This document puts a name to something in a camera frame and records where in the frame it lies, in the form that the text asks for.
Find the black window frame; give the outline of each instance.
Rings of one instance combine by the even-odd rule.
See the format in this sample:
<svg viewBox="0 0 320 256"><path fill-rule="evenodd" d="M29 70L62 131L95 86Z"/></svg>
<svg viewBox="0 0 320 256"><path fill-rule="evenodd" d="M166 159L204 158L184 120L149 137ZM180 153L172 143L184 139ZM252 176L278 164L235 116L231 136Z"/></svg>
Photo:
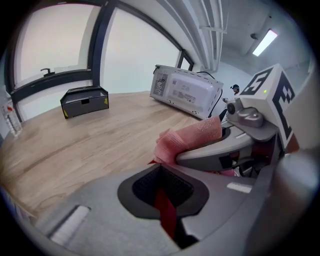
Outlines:
<svg viewBox="0 0 320 256"><path fill-rule="evenodd" d="M192 71L192 69L194 68L194 62L191 59L191 57L188 55L188 53L186 52L185 49L182 49L180 54L179 54L179 60L177 61L177 68L181 69L182 66L182 62L184 61L184 59L189 63L189 71Z"/></svg>
<svg viewBox="0 0 320 256"><path fill-rule="evenodd" d="M35 81L29 82L19 88L15 88L15 77L14 77L14 63L15 63L15 53L17 48L17 42L19 39L19 35L21 29L23 28L24 21L27 17L21 22L21 24L17 27L15 32L12 34L10 39L10 43L7 47L5 64L4 64L4 80L7 92L11 95L13 107L15 108L17 117L20 122L22 122L21 116L17 109L17 103L26 97L29 97L35 93L41 92L43 90L67 84L72 82L84 81L84 80L92 80L92 85L100 86L100 67L102 60L102 51L103 44L105 41L106 32L109 26L109 23L112 19L112 15L116 8L119 8L123 11L126 11L141 20L148 23L150 26L155 28L158 32L164 35L179 51L179 60L181 67L183 58L185 58L190 66L189 70L191 71L194 62L191 57L188 55L186 50L182 48L182 46L178 43L174 37L166 31L159 23L153 20L151 17L138 10L137 8L124 3L119 0L65 0L61 2L61 0L46 0L38 3L32 9L32 12L38 11L43 8L56 6L56 5L66 5L66 4L85 4L91 6L99 6L100 11L96 18L95 24L93 26L90 44L88 49L88 60L87 60L87 69L78 69L72 71L60 72L52 75L47 75Z"/></svg>

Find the wooden table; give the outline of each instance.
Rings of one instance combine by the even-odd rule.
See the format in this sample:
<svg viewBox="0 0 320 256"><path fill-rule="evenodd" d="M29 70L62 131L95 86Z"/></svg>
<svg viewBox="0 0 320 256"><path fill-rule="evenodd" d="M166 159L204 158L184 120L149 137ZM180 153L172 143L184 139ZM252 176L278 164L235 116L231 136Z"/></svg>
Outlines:
<svg viewBox="0 0 320 256"><path fill-rule="evenodd" d="M1 184L39 217L83 184L153 159L159 133L197 120L149 97L149 92L109 95L110 109L65 119L61 107L23 124L0 149Z"/></svg>

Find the fluorescent light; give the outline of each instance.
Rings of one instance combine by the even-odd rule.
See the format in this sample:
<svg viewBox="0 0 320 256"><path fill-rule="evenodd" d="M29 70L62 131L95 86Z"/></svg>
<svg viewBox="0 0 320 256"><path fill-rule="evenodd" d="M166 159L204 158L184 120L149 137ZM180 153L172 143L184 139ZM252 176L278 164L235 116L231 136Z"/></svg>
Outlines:
<svg viewBox="0 0 320 256"><path fill-rule="evenodd" d="M259 56L268 47L268 45L270 45L272 41L276 39L277 36L278 35L275 32L269 30L262 41L259 43L257 48L255 48L255 50L253 51L253 54L255 56Z"/></svg>

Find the black cable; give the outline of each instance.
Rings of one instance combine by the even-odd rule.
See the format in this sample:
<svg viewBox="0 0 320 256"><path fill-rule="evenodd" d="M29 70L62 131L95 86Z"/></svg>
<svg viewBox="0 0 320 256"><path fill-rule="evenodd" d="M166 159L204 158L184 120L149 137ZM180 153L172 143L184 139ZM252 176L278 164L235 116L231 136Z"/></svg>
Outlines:
<svg viewBox="0 0 320 256"><path fill-rule="evenodd" d="M249 178L251 178L251 177L252 177L252 172L253 172L253 171L255 171L255 173L257 173L257 171L256 171L256 168L254 168L254 165L255 165L255 162L253 162L253 163L252 163L252 166L251 166L251 171L250 171L250 176L249 176Z"/></svg>
<svg viewBox="0 0 320 256"><path fill-rule="evenodd" d="M217 101L216 101L216 103L214 104L213 108L211 109L211 112L210 112L210 114L209 114L208 118L210 118L210 117L211 117L212 111L214 110L215 106L217 105L217 103L219 102L219 100L220 100L220 98L221 98L221 96L222 96L222 92L223 92L223 90L221 89L220 97L218 98L218 100L217 100Z"/></svg>
<svg viewBox="0 0 320 256"><path fill-rule="evenodd" d="M155 69L153 71L153 74L155 74L156 70L159 69L160 67L159 66L155 66Z"/></svg>
<svg viewBox="0 0 320 256"><path fill-rule="evenodd" d="M240 165L239 165L238 167L239 167L239 174L240 174L240 176L241 176L241 177L245 177L245 175L244 175L244 173L243 173Z"/></svg>
<svg viewBox="0 0 320 256"><path fill-rule="evenodd" d="M197 73L207 73L210 77L212 77L214 80L216 80L212 75L210 75L208 72L206 72L206 71L199 71L199 72L197 72Z"/></svg>

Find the gray storage box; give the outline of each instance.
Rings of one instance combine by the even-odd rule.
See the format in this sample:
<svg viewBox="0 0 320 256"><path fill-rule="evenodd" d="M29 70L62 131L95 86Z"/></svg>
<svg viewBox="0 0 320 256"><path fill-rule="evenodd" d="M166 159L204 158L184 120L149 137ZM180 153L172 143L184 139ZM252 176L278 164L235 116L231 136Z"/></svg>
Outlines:
<svg viewBox="0 0 320 256"><path fill-rule="evenodd" d="M60 100L64 118L109 108L108 92L98 85L73 88Z"/></svg>

